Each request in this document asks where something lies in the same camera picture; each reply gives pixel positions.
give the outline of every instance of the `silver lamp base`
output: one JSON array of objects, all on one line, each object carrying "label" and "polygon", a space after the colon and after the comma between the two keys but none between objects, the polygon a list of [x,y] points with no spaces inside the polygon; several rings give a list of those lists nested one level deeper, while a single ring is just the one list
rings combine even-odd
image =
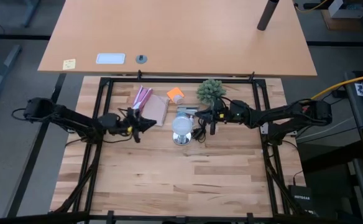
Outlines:
[{"label": "silver lamp base", "polygon": [[173,133],[173,141],[175,142],[176,145],[185,146],[191,141],[191,133],[188,133],[185,136]]}]

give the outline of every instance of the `potted plant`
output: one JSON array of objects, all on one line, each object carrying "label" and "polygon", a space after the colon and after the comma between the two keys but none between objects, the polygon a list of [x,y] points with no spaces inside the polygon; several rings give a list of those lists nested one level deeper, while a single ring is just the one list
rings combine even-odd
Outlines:
[{"label": "potted plant", "polygon": [[216,98],[224,96],[226,90],[223,89],[220,80],[208,79],[200,84],[196,91],[196,97],[205,105],[212,105]]}]

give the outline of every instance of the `yellow cable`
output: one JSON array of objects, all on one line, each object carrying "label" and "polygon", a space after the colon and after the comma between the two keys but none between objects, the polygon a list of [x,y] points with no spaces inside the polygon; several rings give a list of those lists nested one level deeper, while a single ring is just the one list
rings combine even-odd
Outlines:
[{"label": "yellow cable", "polygon": [[346,85],[346,84],[349,84],[349,83],[352,83],[352,82],[357,82],[357,81],[360,81],[360,80],[363,80],[363,77],[359,77],[359,78],[353,78],[352,80],[348,80],[348,81],[344,81],[344,82],[341,82],[341,83],[338,83],[336,85],[333,85],[323,91],[321,91],[320,93],[318,93],[317,95],[311,97],[312,100],[315,100],[316,98],[318,98],[319,96],[325,94],[326,92],[329,92],[331,90],[334,90],[336,88],[338,88],[339,86],[343,86],[343,85]]},{"label": "yellow cable", "polygon": [[320,6],[322,6],[322,5],[323,5],[324,3],[326,3],[327,1],[328,1],[328,0],[325,0],[325,1],[321,2],[318,6],[316,6],[316,7],[312,8],[312,9],[306,10],[306,11],[302,11],[302,10],[300,10],[300,9],[299,9],[298,7],[296,7],[296,6],[295,6],[295,9],[296,9],[297,11],[301,12],[301,13],[311,12],[311,11],[313,11],[313,10],[315,10],[315,9],[319,8]]}]

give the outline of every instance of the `wooden table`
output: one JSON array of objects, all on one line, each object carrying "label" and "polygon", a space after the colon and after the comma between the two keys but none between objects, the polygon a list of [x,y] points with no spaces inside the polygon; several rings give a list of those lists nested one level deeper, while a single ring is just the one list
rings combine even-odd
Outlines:
[{"label": "wooden table", "polygon": [[[93,114],[99,79],[84,78],[77,112],[89,117]],[[285,105],[281,80],[271,78],[266,82],[271,107]],[[186,104],[199,104],[195,94],[198,84],[143,85],[162,96],[178,86],[186,96]],[[131,106],[139,87],[140,83],[115,83],[109,112],[118,113],[117,108]],[[224,87],[227,97],[244,100],[254,108],[252,85],[224,84]],[[99,114],[103,113],[103,101]],[[208,134],[204,143],[192,141],[187,146],[177,146],[172,140],[171,127],[176,110],[177,106],[170,104],[164,126],[154,126],[141,134],[139,144],[133,140],[103,144],[91,214],[106,215],[108,210],[114,210],[116,215],[245,217],[247,212],[252,212],[255,217],[271,217],[259,129],[219,124],[216,135]],[[104,138],[111,141],[122,137],[106,135]],[[74,139],[78,139],[75,134],[70,135],[68,141]],[[285,139],[296,144],[293,138]],[[58,208],[76,186],[84,151],[82,142],[66,148],[52,210]],[[289,144],[282,144],[279,151],[288,185],[293,175],[301,171],[299,154]],[[303,174],[298,174],[296,181],[304,185]],[[275,188],[278,209],[282,211],[280,193],[277,186]]]},{"label": "wooden table", "polygon": [[[292,0],[282,0],[265,31],[266,0],[67,0],[39,71],[316,76]],[[96,64],[101,53],[124,64]],[[138,64],[138,55],[148,60]]]}]

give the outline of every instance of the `orange object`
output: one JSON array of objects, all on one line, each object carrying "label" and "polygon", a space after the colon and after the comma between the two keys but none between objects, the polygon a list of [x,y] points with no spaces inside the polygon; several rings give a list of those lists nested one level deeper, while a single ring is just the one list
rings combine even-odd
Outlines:
[{"label": "orange object", "polygon": [[179,88],[173,88],[172,90],[170,90],[169,92],[167,92],[167,95],[169,96],[169,98],[174,102],[174,97],[176,95],[180,95],[182,97],[184,97],[184,94],[182,93],[182,91]]}]

